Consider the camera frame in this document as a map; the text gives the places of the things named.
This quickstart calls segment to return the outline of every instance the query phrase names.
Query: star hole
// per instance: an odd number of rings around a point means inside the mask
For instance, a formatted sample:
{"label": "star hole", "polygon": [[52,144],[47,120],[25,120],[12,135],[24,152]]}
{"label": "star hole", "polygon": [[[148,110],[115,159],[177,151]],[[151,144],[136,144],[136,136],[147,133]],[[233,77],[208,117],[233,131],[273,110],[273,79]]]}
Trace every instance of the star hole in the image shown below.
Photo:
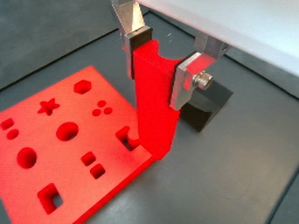
{"label": "star hole", "polygon": [[52,111],[60,107],[60,104],[55,102],[55,98],[52,98],[49,101],[41,101],[40,102],[41,108],[37,111],[39,114],[45,113],[47,116],[52,115]]}

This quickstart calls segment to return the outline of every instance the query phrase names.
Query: white panel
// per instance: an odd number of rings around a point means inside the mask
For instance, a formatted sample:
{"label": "white panel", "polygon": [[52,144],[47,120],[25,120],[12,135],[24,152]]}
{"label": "white panel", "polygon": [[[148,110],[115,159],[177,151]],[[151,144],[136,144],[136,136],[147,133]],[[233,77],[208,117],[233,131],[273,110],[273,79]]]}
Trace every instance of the white panel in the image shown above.
{"label": "white panel", "polygon": [[299,1],[137,2],[299,76]]}

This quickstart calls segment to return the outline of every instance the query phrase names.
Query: square hole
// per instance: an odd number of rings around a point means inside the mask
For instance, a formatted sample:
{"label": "square hole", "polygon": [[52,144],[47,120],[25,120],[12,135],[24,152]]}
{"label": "square hole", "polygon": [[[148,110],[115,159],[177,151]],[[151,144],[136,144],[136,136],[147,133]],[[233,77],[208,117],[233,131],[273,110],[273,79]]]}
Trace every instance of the square hole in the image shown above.
{"label": "square hole", "polygon": [[96,161],[96,156],[95,154],[89,151],[81,158],[80,158],[81,163],[85,166],[89,166],[95,161]]}
{"label": "square hole", "polygon": [[89,170],[89,174],[92,175],[93,179],[97,179],[104,173],[105,169],[101,164],[96,164]]}
{"label": "square hole", "polygon": [[47,214],[51,214],[63,204],[63,199],[55,184],[48,184],[37,192],[37,197],[40,199],[41,206]]}

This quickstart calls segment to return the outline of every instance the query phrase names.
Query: red block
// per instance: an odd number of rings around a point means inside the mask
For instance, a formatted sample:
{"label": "red block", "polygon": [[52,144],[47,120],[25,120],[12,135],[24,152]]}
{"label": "red block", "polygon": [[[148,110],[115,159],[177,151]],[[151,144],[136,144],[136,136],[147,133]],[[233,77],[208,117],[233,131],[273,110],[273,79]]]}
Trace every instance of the red block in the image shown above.
{"label": "red block", "polygon": [[13,223],[81,223],[155,161],[136,111],[92,66],[4,111],[0,127]]}
{"label": "red block", "polygon": [[161,159],[171,149],[180,111],[169,107],[173,69],[179,59],[159,54],[151,40],[135,50],[135,95],[140,144]]}

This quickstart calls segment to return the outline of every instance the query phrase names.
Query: hexagon hole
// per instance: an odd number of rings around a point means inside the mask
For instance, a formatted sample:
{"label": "hexagon hole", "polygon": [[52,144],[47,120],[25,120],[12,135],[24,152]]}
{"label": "hexagon hole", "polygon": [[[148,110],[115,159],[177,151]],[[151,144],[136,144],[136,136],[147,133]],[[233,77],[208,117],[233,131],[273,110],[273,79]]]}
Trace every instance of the hexagon hole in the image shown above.
{"label": "hexagon hole", "polygon": [[88,80],[81,80],[73,85],[73,92],[84,95],[91,90],[91,82]]}

